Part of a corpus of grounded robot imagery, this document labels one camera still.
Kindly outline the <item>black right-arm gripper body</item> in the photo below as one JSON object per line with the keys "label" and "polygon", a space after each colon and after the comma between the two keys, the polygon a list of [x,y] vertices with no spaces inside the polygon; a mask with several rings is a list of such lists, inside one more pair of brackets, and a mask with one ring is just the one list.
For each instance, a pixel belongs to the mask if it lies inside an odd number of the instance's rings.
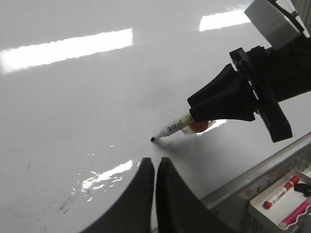
{"label": "black right-arm gripper body", "polygon": [[279,50],[257,46],[250,51],[238,48],[229,55],[251,83],[257,111],[272,141],[291,138],[291,126],[279,102],[311,90],[311,39],[299,36]]}

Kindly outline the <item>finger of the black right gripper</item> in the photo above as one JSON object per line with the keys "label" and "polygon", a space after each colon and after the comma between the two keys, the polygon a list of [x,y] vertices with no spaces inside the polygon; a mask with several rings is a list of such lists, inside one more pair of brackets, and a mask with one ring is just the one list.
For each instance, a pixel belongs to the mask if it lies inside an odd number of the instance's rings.
{"label": "finger of the black right gripper", "polygon": [[190,114],[194,121],[217,119],[253,121],[254,95],[242,84],[232,83],[221,88],[208,88],[189,97]]}
{"label": "finger of the black right gripper", "polygon": [[206,98],[216,95],[229,86],[237,78],[237,76],[237,71],[234,70],[231,64],[225,65],[221,72],[211,82],[187,99],[188,104],[190,107],[193,107]]}

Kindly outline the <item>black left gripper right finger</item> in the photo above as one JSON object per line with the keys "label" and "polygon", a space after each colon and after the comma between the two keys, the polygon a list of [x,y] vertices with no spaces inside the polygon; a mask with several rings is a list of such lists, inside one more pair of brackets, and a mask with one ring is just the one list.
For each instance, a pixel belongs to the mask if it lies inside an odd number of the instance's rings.
{"label": "black left gripper right finger", "polygon": [[183,181],[170,158],[157,171],[156,215],[160,233],[232,233]]}

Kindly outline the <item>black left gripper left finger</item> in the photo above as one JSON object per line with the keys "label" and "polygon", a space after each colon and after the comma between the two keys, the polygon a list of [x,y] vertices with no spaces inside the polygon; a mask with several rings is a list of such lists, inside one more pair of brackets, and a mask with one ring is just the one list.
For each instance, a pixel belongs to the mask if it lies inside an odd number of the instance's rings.
{"label": "black left gripper left finger", "polygon": [[155,169],[143,158],[138,170],[117,201],[84,233],[149,233],[153,204]]}

